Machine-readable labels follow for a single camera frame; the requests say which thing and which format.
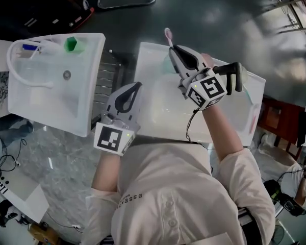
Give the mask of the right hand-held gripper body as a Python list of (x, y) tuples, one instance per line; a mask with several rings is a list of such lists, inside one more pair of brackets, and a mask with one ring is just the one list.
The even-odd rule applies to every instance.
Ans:
[(184, 98), (190, 99), (198, 110), (217, 104), (226, 94), (226, 87), (219, 74), (206, 68), (181, 79), (178, 86)]

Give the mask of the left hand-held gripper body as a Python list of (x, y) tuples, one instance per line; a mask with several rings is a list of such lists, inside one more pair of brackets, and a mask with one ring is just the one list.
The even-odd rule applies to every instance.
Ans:
[(123, 121), (122, 116), (116, 117), (103, 112), (100, 122), (97, 122), (95, 126), (93, 146), (101, 151), (123, 156), (139, 129), (140, 125), (137, 122), (129, 126)]

